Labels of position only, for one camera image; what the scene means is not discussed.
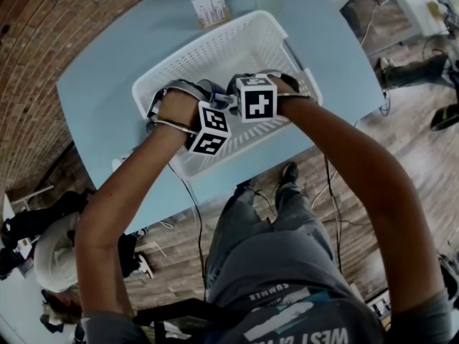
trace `basket handle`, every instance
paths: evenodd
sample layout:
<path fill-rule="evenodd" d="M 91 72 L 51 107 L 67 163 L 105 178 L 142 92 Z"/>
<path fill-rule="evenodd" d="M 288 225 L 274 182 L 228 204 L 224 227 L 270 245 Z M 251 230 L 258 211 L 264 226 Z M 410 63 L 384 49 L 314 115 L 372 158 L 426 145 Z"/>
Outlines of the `basket handle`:
<path fill-rule="evenodd" d="M 287 42 L 287 39 L 284 39 L 282 41 L 282 44 L 280 46 L 282 50 L 285 53 L 285 56 L 287 59 L 290 61 L 290 63 L 293 65 L 293 67 L 296 69 L 297 72 L 304 72 L 305 74 L 305 81 L 306 81 L 306 86 L 311 92 L 311 97 L 315 98 L 317 100 L 317 103 L 322 106 L 323 104 L 323 96 L 320 88 L 317 85 L 316 80 L 314 79 L 313 73 L 311 70 L 307 68 L 303 68 L 303 65 L 301 64 L 300 60 L 295 55 L 295 52 L 293 52 L 292 48 Z"/>

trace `wooden floor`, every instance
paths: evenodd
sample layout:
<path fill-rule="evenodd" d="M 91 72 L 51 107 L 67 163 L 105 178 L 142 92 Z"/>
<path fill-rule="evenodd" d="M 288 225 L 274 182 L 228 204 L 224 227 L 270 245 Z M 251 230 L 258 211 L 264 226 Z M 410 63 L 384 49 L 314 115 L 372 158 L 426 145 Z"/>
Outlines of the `wooden floor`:
<path fill-rule="evenodd" d="M 352 6 L 365 27 L 374 2 L 359 0 Z M 379 37 L 387 36 L 387 32 L 405 27 L 406 24 L 406 19 L 396 6 L 378 9 L 364 48 L 371 50 Z M 361 37 L 363 31 L 358 30 L 356 35 Z M 423 44 L 424 41 L 410 47 L 395 47 L 387 55 L 397 64 L 420 59 Z M 430 55 L 432 48 L 429 45 L 426 54 Z M 436 109 L 456 101 L 455 93 L 445 87 L 422 85 L 392 90 L 390 97 L 392 107 L 389 116 L 383 117 L 379 110 L 375 110 L 356 126 L 379 141 L 404 166 L 417 187 L 437 248 L 442 253 L 452 255 L 459 246 L 459 126 L 434 133 L 429 130 L 429 124 Z M 293 160 L 300 167 L 298 185 L 304 194 L 315 197 L 326 185 L 323 155 L 312 148 Z M 281 167 L 279 165 L 257 177 L 257 188 L 262 190 L 271 204 Z M 356 283 L 364 298 L 371 297 L 386 284 L 372 228 L 361 203 L 340 176 L 333 183 L 333 191 L 338 196 L 343 219 L 351 222 L 343 225 L 341 258 L 344 276 L 348 283 Z M 209 251 L 219 213 L 229 196 L 219 197 L 199 207 L 204 220 L 204 255 Z M 255 207 L 261 217 L 275 218 L 264 199 L 257 197 Z M 333 218 L 333 208 L 327 193 L 317 201 L 314 211 L 321 221 L 327 221 L 326 228 L 334 240 L 336 226 L 334 221 L 328 221 Z M 126 280 L 135 308 L 154 307 L 203 295 L 197 248 L 198 229 L 193 213 L 185 211 L 167 222 L 174 229 L 155 224 L 138 243 L 138 250 L 146 254 L 156 275 L 149 280 L 135 273 Z"/>

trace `desk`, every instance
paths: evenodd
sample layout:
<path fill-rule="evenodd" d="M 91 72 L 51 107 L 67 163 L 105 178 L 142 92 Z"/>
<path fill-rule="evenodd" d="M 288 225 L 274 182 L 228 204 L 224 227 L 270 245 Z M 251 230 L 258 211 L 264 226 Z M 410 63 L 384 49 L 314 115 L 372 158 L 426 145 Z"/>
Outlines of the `desk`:
<path fill-rule="evenodd" d="M 279 21 L 298 59 L 311 69 L 325 108 L 353 123 L 384 103 L 359 42 L 330 0 L 227 0 L 227 4 L 233 18 L 262 9 Z M 131 94 L 134 81 L 205 32 L 198 29 L 190 0 L 144 0 L 111 24 L 62 74 L 57 83 L 62 108 L 97 188 L 111 175 L 112 160 L 130 153 L 146 137 Z M 312 145 L 291 126 L 189 185 L 203 203 Z M 181 181 L 166 168 L 127 232 L 190 206 Z"/>

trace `red brick wall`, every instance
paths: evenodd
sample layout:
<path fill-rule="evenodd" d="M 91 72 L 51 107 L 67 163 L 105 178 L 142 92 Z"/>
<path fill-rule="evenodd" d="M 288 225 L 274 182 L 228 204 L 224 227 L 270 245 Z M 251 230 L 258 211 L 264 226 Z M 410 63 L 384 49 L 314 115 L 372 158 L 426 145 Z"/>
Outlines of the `red brick wall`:
<path fill-rule="evenodd" d="M 141 0 L 4 0 L 0 28 L 0 211 L 3 192 L 34 189 L 71 137 L 56 81 L 111 22 Z"/>

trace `laundry basket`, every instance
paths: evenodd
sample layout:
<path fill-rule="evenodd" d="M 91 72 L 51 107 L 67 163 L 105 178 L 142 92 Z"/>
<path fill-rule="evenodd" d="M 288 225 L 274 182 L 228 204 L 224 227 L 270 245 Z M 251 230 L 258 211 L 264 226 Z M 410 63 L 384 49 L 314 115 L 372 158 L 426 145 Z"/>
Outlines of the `laundry basket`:
<path fill-rule="evenodd" d="M 148 106 L 157 89 L 170 80 L 197 82 L 208 79 L 226 88 L 236 73 L 276 69 L 296 78 L 300 92 L 322 104 L 321 92 L 309 69 L 303 69 L 287 45 L 288 35 L 266 11 L 254 11 L 230 21 L 195 39 L 139 77 L 133 85 L 134 100 L 146 119 Z M 171 160 L 171 167 L 182 178 L 192 178 L 225 160 L 256 146 L 289 124 L 286 118 L 262 123 L 242 123 L 227 114 L 232 137 L 217 156 L 188 154 L 185 148 Z"/>

